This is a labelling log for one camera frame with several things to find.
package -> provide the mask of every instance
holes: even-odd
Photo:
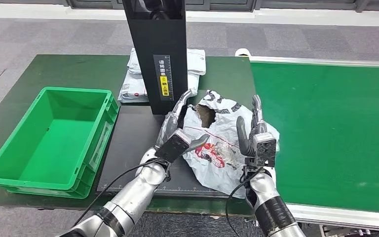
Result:
[[[209,127],[205,123],[208,120],[204,118],[206,113],[200,111],[206,108],[214,116]],[[245,119],[246,134],[249,134],[252,112],[233,100],[223,98],[215,91],[208,91],[196,106],[188,106],[184,117],[184,132],[192,139],[205,133],[210,135],[203,147],[184,154],[184,159],[201,185],[227,195],[240,184],[239,178],[245,162],[245,156],[239,151],[236,132],[236,120],[239,116]],[[278,131],[269,124],[267,129],[278,141]],[[240,188],[233,196],[245,198],[245,189]]]
[[[205,51],[201,49],[187,49],[188,89],[194,94],[198,91],[199,77],[205,74]],[[140,70],[136,50],[131,49],[127,63],[127,73],[118,96],[121,103],[148,102],[148,94]]]

black cutting mat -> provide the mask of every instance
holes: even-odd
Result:
[[[108,147],[99,193],[116,176],[140,163],[146,150],[154,145],[164,116],[153,115],[150,106],[122,106]],[[170,168],[171,181],[164,182],[156,191],[157,196],[222,197],[227,195],[203,187],[183,158],[177,159]],[[115,195],[130,182],[135,171],[117,180],[107,191]]]

black pillar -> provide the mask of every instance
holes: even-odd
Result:
[[[165,115],[188,88],[184,0],[122,0],[152,113]]]

gray carpet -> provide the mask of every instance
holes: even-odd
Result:
[[[379,27],[188,23],[187,45],[207,55],[379,61]],[[36,54],[129,54],[125,21],[0,19],[0,102]],[[80,215],[71,210],[0,207],[0,237],[54,236]],[[232,218],[241,236],[260,236]],[[131,236],[233,236],[225,218],[145,214]]]

green plastic crate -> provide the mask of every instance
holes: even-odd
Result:
[[[118,109],[109,90],[43,88],[0,149],[0,186],[86,198]]]

